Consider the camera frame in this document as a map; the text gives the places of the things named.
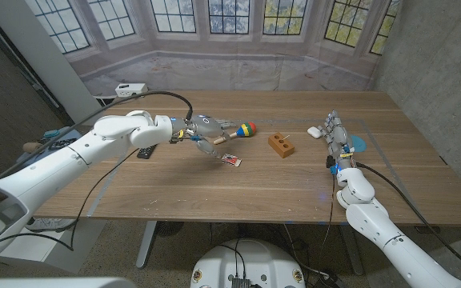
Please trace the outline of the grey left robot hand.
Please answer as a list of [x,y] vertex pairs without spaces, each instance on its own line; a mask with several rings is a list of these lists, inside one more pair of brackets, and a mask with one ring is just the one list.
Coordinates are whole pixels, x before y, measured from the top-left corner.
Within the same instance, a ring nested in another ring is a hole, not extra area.
[[170,118],[170,120],[172,124],[170,144],[190,139],[195,142],[199,150],[216,158],[222,156],[214,148],[214,144],[208,141],[208,138],[229,140],[230,135],[226,130],[236,127],[236,124],[230,120],[216,119],[206,115],[197,115],[191,119]]

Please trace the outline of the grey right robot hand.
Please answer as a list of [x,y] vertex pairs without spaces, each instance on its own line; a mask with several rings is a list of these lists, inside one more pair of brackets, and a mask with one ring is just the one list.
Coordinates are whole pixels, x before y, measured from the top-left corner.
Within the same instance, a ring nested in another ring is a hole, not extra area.
[[320,127],[320,130],[328,144],[327,168],[336,172],[346,168],[355,168],[353,141],[336,110],[328,114],[324,127]]

